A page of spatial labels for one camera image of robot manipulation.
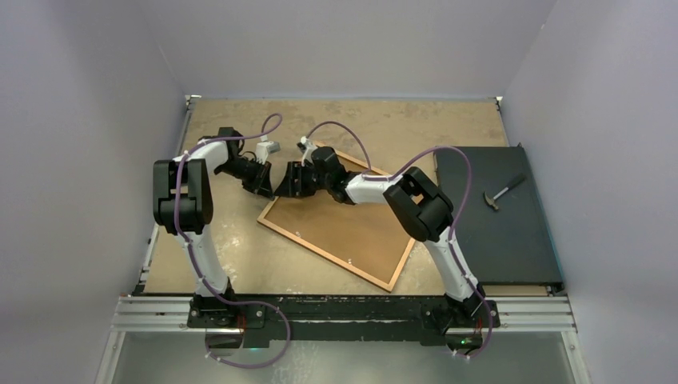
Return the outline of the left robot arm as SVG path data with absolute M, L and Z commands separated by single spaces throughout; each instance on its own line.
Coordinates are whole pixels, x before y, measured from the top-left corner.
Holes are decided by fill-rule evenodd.
M 210 178 L 220 173 L 241 181 L 251 194 L 273 198 L 270 162 L 242 154 L 244 141 L 233 127 L 222 127 L 205 136 L 195 150 L 153 164 L 153 216 L 173 235 L 193 267 L 196 291 L 193 318 L 206 318 L 227 327 L 242 316 L 229 277 L 218 265 L 209 225 L 214 204 Z

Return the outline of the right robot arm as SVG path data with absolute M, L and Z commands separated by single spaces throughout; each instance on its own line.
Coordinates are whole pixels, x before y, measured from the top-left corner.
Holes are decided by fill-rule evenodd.
M 421 169 L 410 166 L 398 174 L 370 176 L 348 170 L 334 148 L 321 146 L 288 163 L 274 194 L 305 198 L 319 190 L 347 205 L 388 205 L 405 232 L 429 252 L 456 324 L 467 326 L 479 317 L 481 308 L 492 310 L 456 241 L 452 201 Z

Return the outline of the small hammer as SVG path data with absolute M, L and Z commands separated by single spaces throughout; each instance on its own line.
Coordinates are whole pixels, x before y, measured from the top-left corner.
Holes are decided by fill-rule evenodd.
M 490 195 L 487 192 L 483 192 L 483 199 L 485 202 L 485 205 L 491 208 L 493 211 L 498 211 L 499 206 L 497 205 L 497 200 L 501 198 L 503 195 L 508 193 L 510 190 L 514 189 L 515 187 L 519 186 L 522 182 L 524 182 L 527 179 L 527 176 L 525 174 L 518 174 L 514 176 L 501 190 L 496 192 L 494 195 Z

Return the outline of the black mat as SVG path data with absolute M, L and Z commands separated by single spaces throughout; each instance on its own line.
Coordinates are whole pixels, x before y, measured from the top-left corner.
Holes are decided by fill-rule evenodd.
M 487 285 L 550 286 L 564 289 L 532 168 L 521 146 L 466 146 L 434 154 L 439 187 L 454 206 L 456 236 L 470 270 Z M 527 179 L 485 205 L 514 176 Z

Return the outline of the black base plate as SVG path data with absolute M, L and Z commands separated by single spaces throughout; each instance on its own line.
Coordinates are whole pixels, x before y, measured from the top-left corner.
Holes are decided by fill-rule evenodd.
M 443 295 L 237 294 L 230 305 L 195 295 L 187 326 L 233 330 L 245 348 L 272 341 L 417 342 L 474 348 L 501 324 L 495 301 L 463 310 Z

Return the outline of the aluminium rail frame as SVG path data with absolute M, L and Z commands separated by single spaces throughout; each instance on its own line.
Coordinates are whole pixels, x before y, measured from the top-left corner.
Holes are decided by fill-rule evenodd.
M 395 171 L 415 154 L 442 144 L 505 146 L 495 100 L 190 99 L 184 147 L 221 126 L 257 132 L 266 117 L 283 117 L 273 139 L 273 178 L 311 134 L 374 167 Z M 217 254 L 243 293 L 376 295 L 380 289 L 257 222 L 265 201 L 226 177 L 214 185 L 231 194 L 213 222 Z M 155 230 L 143 291 L 120 298 L 100 372 L 112 383 L 588 383 L 570 302 L 543 286 L 492 284 L 506 323 L 482 355 L 452 357 L 444 347 L 415 342 L 293 341 L 272 366 L 242 370 L 206 357 L 205 331 L 190 329 L 189 263 L 165 231 Z

